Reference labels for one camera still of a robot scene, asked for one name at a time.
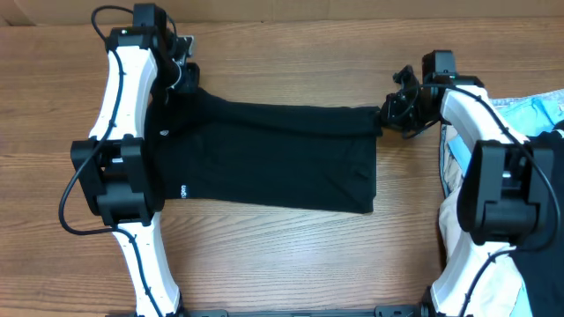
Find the tan surface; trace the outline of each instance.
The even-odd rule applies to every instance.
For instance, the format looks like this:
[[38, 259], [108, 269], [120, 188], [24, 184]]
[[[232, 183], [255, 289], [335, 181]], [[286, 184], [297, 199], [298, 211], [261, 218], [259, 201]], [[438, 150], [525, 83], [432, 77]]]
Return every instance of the tan surface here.
[[[380, 105], [391, 75], [434, 48], [492, 97], [562, 88], [564, 18], [181, 25], [197, 37], [202, 87], [230, 100]], [[90, 26], [0, 29], [0, 316], [131, 311], [133, 288], [111, 236], [75, 237], [56, 218], [107, 79]], [[192, 309], [369, 308], [414, 303], [441, 272], [438, 129], [378, 141], [375, 212], [169, 201], [163, 236]], [[80, 190], [70, 223], [101, 225]]]
[[[140, 0], [0, 0], [0, 16], [13, 25], [82, 25], [103, 4], [132, 8]], [[371, 18], [562, 17], [561, 0], [153, 0], [178, 22], [295, 21]], [[105, 12], [101, 23], [129, 23]]]

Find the black sleeve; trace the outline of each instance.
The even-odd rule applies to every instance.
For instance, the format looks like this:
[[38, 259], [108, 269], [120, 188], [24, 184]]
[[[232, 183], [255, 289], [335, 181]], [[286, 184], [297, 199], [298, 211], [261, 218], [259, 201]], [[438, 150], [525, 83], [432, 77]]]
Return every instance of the black sleeve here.
[[372, 211], [377, 107], [257, 105], [202, 89], [171, 98], [145, 132], [167, 198]]
[[[535, 144], [542, 144], [553, 149], [554, 167], [551, 175], [560, 208], [564, 207], [564, 139], [554, 131], [543, 133], [531, 139]], [[539, 246], [550, 239], [556, 225], [552, 201], [548, 207], [545, 230], [531, 235], [523, 247]], [[545, 251], [538, 253], [515, 253], [513, 260], [527, 287], [531, 310], [534, 316], [564, 316], [564, 232], [560, 231], [555, 243]]]

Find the brown wall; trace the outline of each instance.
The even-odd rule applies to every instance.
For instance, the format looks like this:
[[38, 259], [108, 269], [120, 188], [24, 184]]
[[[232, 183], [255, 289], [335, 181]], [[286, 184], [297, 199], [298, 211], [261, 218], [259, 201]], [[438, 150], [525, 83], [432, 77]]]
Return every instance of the brown wall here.
[[[153, 0], [178, 22], [292, 21], [370, 18], [472, 18], [564, 16], [564, 0]], [[12, 25], [90, 22], [103, 4], [132, 7], [145, 0], [0, 0], [0, 17]], [[121, 12], [100, 23], [127, 23]]]

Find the beige background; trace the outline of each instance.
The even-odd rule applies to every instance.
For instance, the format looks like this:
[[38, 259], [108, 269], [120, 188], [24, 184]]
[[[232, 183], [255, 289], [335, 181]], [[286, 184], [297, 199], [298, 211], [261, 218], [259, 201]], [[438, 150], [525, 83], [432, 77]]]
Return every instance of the beige background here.
[[[103, 4], [132, 7], [140, 0], [0, 0], [11, 25], [82, 25]], [[177, 22], [295, 21], [372, 18], [559, 17], [562, 0], [154, 0]], [[122, 12], [104, 12], [100, 23], [126, 23]]]

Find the white leg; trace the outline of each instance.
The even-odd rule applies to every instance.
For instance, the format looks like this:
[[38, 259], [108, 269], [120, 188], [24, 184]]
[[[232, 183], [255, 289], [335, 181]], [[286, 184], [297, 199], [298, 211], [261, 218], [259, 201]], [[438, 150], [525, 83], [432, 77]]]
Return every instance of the white leg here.
[[[139, 253], [141, 254], [145, 279], [160, 312], [163, 316], [167, 315], [167, 313], [175, 313], [180, 302], [180, 290], [168, 268], [167, 256], [165, 255], [165, 248], [160, 235], [160, 212], [154, 214], [149, 226], [143, 226], [141, 223], [119, 224], [118, 226], [135, 237]], [[114, 235], [122, 248], [125, 261], [130, 270], [131, 281], [133, 282], [137, 297], [137, 315], [157, 317], [158, 315], [152, 306], [151, 300], [145, 295], [133, 246], [124, 234], [114, 232]]]

